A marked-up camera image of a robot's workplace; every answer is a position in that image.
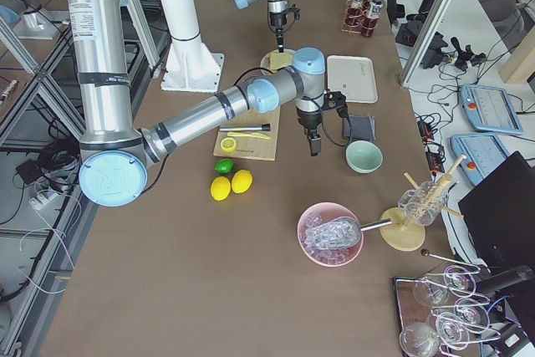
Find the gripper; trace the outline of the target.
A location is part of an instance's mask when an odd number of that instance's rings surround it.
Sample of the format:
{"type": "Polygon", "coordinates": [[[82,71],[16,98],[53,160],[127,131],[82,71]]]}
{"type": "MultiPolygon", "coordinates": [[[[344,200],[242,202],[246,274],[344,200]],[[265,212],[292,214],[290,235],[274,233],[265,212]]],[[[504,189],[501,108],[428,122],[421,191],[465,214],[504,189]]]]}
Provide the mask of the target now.
{"type": "Polygon", "coordinates": [[[305,111],[296,109],[298,123],[303,127],[303,133],[308,139],[310,155],[317,156],[321,152],[321,136],[318,135],[318,126],[322,123],[319,110],[305,111]]]}
{"type": "Polygon", "coordinates": [[[284,26],[287,24],[287,12],[280,13],[269,12],[268,13],[269,27],[273,33],[276,34],[278,52],[284,52],[284,26]]]}

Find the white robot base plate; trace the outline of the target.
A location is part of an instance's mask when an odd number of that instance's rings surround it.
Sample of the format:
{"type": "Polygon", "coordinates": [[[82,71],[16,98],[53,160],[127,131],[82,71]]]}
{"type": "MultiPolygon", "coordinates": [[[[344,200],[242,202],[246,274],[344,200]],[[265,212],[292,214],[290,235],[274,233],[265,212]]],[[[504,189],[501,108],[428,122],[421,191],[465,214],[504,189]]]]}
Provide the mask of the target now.
{"type": "Polygon", "coordinates": [[[224,54],[211,53],[199,39],[189,42],[172,40],[161,88],[213,94],[218,90],[224,54]]]}

